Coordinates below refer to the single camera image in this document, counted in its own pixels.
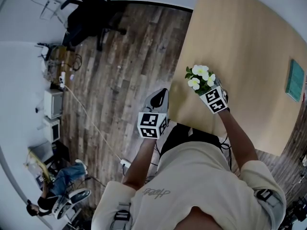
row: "hardwood floor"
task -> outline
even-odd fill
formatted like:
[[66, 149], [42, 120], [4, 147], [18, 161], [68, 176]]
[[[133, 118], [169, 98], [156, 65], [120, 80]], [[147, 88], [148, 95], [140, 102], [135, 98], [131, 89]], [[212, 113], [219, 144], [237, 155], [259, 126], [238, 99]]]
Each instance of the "hardwood floor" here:
[[[83, 65], [76, 72], [71, 89], [121, 158], [132, 161], [142, 141], [136, 121], [145, 98], [153, 91], [170, 87], [190, 18], [191, 13], [186, 11], [130, 4], [120, 23], [120, 27], [127, 29], [125, 36], [110, 31], [102, 52], [96, 51], [96, 38], [86, 39], [76, 49]], [[84, 160], [89, 175], [103, 184], [121, 181], [123, 174], [118, 159], [68, 92], [64, 94], [63, 106], [61, 137], [70, 149], [72, 161]], [[307, 147], [306, 119], [307, 109], [302, 105], [281, 157], [257, 151], [286, 192], [288, 204], [307, 192], [306, 181], [292, 185], [303, 170], [298, 158]], [[161, 148], [163, 140], [157, 144]], [[153, 162], [158, 163], [157, 153]], [[233, 171], [238, 174], [234, 159], [233, 164]], [[151, 165], [150, 169], [153, 174], [156, 167]], [[85, 204], [95, 208], [104, 187], [94, 180], [86, 181], [85, 186], [92, 190]]]

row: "shoulder strap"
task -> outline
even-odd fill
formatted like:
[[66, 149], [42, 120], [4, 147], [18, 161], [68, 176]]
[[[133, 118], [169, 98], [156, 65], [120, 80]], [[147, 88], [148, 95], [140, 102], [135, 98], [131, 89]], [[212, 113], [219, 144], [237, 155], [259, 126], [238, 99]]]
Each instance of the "shoulder strap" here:
[[259, 204], [271, 219], [272, 230], [277, 230], [284, 218], [284, 205], [279, 194], [270, 189], [255, 190]]
[[130, 230], [132, 217], [130, 217], [130, 204], [119, 203], [118, 212], [114, 216], [110, 230]]

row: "blue jeans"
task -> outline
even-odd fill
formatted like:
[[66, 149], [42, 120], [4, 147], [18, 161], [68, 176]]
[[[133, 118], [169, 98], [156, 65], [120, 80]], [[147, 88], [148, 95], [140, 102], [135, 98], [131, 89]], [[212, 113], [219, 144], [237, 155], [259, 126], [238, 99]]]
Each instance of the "blue jeans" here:
[[53, 187], [50, 188], [50, 192], [56, 196], [64, 195], [69, 183], [79, 179], [83, 175], [85, 175], [85, 169], [81, 163], [75, 163], [71, 167], [61, 169], [57, 174]]

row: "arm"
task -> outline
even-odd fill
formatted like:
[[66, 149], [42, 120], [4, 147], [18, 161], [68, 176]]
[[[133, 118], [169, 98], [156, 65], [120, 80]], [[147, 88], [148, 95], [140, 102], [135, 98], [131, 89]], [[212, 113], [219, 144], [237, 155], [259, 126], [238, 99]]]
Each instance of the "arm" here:
[[124, 185], [132, 187], [135, 190], [139, 190], [144, 186], [155, 143], [155, 139], [144, 139], [138, 154], [123, 179]]
[[258, 160], [253, 143], [230, 112], [222, 110], [218, 114], [225, 126], [239, 170], [247, 161]]
[[43, 193], [42, 193], [41, 197], [42, 198], [46, 198], [47, 197], [47, 193], [48, 193], [48, 187], [47, 187], [46, 180], [44, 179]]

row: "black office chair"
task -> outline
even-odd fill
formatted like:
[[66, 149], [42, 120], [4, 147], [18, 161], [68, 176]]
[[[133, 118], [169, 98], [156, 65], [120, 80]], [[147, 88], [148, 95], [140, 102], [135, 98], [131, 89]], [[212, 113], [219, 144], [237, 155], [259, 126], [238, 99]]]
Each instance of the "black office chair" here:
[[97, 50], [101, 51], [106, 30], [115, 30], [122, 35], [126, 34], [125, 29], [118, 29], [109, 24], [118, 12], [110, 0], [66, 0], [61, 6], [61, 10], [69, 3], [77, 4], [78, 8], [68, 16], [68, 28], [63, 45], [77, 46], [87, 37], [97, 36]]

